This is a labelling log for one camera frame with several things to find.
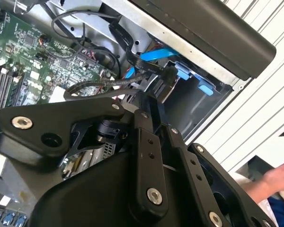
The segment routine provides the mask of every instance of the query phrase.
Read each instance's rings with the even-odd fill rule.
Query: corrugated panel
[[[268,68],[196,140],[230,171],[284,130],[284,0],[226,4],[277,48]]]

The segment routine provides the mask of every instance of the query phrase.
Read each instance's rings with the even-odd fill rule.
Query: motherboard
[[[92,52],[82,51],[71,59],[56,58],[44,51],[40,39],[46,40],[48,51],[59,56],[75,52],[0,9],[0,109],[62,101],[63,91],[78,82],[115,77]],[[80,95],[96,92],[96,87],[89,87]]]

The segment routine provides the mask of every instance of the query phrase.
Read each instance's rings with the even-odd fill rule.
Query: hand
[[[284,191],[284,164],[265,173],[262,181],[267,184],[273,194]]]

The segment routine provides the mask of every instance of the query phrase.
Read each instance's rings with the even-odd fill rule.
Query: black cable
[[[118,23],[111,23],[109,30],[120,44],[122,49],[126,52],[126,59],[136,69],[148,71],[157,75],[162,75],[164,67],[144,61],[139,55],[132,52],[133,38],[131,35]]]
[[[56,17],[56,15],[52,12],[52,10],[48,7],[48,5],[46,3],[42,3],[40,4],[41,7],[44,9],[44,11],[49,15],[49,17],[51,19],[54,19]],[[65,33],[68,37],[75,37],[73,35],[72,32],[70,32],[64,25],[61,21],[57,20],[56,21],[56,25],[59,27],[59,29]]]
[[[131,84],[134,82],[138,82],[141,81],[143,79],[148,78],[149,75],[147,73],[145,74],[140,74],[139,76],[136,77],[132,77],[130,79],[119,79],[119,80],[101,80],[98,82],[95,81],[83,81],[83,82],[79,82],[73,86],[71,86],[70,88],[68,88],[67,90],[65,90],[64,92],[64,99],[66,101],[71,101],[71,100],[81,100],[81,98],[83,99],[88,99],[88,98],[95,98],[95,97],[101,97],[99,95],[95,95],[95,96],[85,96],[85,97],[81,97],[81,96],[72,96],[72,94],[86,88],[86,87],[96,87],[96,86],[103,86],[103,87],[113,87],[113,86],[121,86],[121,85],[126,85],[126,84]],[[114,96],[119,96],[119,95],[124,95],[124,94],[132,94],[131,92],[127,91],[128,89],[119,89],[116,91],[120,91],[121,94],[118,95],[113,95],[113,96],[104,96],[104,97],[114,97]]]
[[[140,89],[118,89],[114,91],[108,91],[102,94],[94,95],[94,96],[72,96],[69,93],[64,93],[64,99],[66,101],[76,101],[76,100],[86,100],[86,99],[93,99],[93,98],[112,98],[120,95],[132,95],[134,96]]]
[[[60,37],[63,37],[63,38],[66,38],[66,39],[71,39],[71,40],[81,40],[82,37],[69,37],[69,36],[65,36],[65,35],[62,35],[60,33],[58,33],[56,31],[56,29],[54,28],[54,24],[56,23],[56,21],[58,20],[61,20],[62,18],[64,17],[68,17],[68,16],[72,16],[74,14],[78,14],[78,13],[83,13],[83,14],[88,14],[88,15],[94,15],[94,16],[98,16],[98,17],[106,17],[106,18],[112,18],[112,19],[118,19],[119,17],[117,16],[111,16],[111,15],[108,15],[108,14],[105,14],[105,13],[99,13],[99,12],[94,12],[94,11],[91,11],[89,9],[84,9],[84,10],[70,10],[70,11],[67,11],[65,13],[62,13],[60,15],[57,15],[53,20],[52,20],[52,29],[54,30],[55,33],[57,33]]]
[[[110,15],[105,15],[105,14],[102,14],[102,13],[98,13],[98,12],[92,12],[90,10],[72,10],[72,11],[68,11],[68,12],[65,12],[63,14],[60,14],[58,16],[56,16],[53,11],[47,6],[46,3],[43,3],[41,4],[41,7],[45,10],[45,12],[50,16],[50,18],[52,19],[52,28],[54,30],[54,32],[61,36],[61,37],[64,37],[64,38],[67,38],[67,39],[71,39],[74,41],[74,43],[78,46],[80,46],[80,49],[78,52],[75,52],[72,56],[70,57],[66,57],[66,58],[63,58],[61,56],[57,56],[55,54],[52,54],[49,50],[47,50],[45,47],[43,47],[43,49],[51,56],[53,57],[57,57],[59,59],[71,59],[73,57],[75,57],[75,55],[77,55],[78,53],[80,53],[83,49],[87,49],[89,51],[93,51],[93,52],[98,52],[98,53],[101,53],[107,57],[110,58],[110,61],[113,63],[113,66],[112,68],[115,66],[115,64],[117,64],[117,78],[121,78],[121,65],[120,65],[120,61],[119,59],[107,48],[105,47],[97,47],[97,46],[92,46],[92,47],[85,47],[84,46],[84,42],[85,42],[85,24],[83,23],[83,34],[82,34],[82,37],[80,38],[76,38],[72,32],[70,32],[64,25],[63,23],[60,21],[61,18],[64,18],[64,17],[67,17],[67,16],[71,16],[72,14],[75,14],[75,13],[82,13],[83,11],[84,12],[88,12],[87,14],[89,15],[96,15],[96,16],[101,16],[101,17],[107,17],[107,18],[118,18],[118,17],[114,17],[114,16],[110,16]],[[66,36],[63,36],[61,35],[60,33],[58,33],[56,31],[56,29],[54,28],[54,24],[56,24],[59,29],[66,34]]]
[[[55,18],[56,15],[52,12],[52,10],[47,6],[46,3],[42,3],[40,4],[41,7],[44,9],[44,11],[49,15],[50,18]],[[61,21],[57,21],[57,26],[66,34],[66,35],[69,35],[69,36],[73,36],[73,34],[61,23]],[[78,53],[80,53],[82,51],[82,48],[79,48],[75,53],[73,53],[71,56],[59,56],[59,55],[56,55],[54,53],[52,53],[51,51],[49,51],[43,43],[40,43],[42,49],[45,50],[45,52],[47,52],[49,55],[51,55],[52,57],[54,58],[57,58],[57,59],[61,59],[61,60],[67,60],[67,59],[72,59],[74,58],[75,56],[78,55]]]

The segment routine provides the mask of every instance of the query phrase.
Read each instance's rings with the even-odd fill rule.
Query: bolt
[[[30,129],[33,126],[32,120],[27,117],[14,117],[11,120],[12,125],[18,129]]]
[[[141,113],[141,115],[143,116],[143,117],[145,117],[145,118],[148,118],[148,116],[147,116],[147,114],[146,113]]]
[[[268,221],[263,220],[263,222],[264,222],[264,224],[265,224],[265,226],[266,226],[266,227],[271,227],[271,225],[269,224],[269,222],[268,222]]]
[[[162,195],[155,188],[150,188],[147,190],[147,197],[155,205],[160,205],[162,203]]]
[[[112,107],[115,108],[116,110],[120,109],[120,107],[116,104],[112,104]]]
[[[203,148],[202,148],[202,147],[200,147],[200,146],[197,146],[197,150],[198,150],[198,151],[200,151],[201,153],[203,153],[203,152],[204,152]]]
[[[174,134],[178,134],[178,130],[177,130],[177,129],[171,129],[171,131],[172,131]]]
[[[209,213],[209,218],[216,227],[222,227],[223,222],[221,218],[215,213],[215,212],[210,212]]]

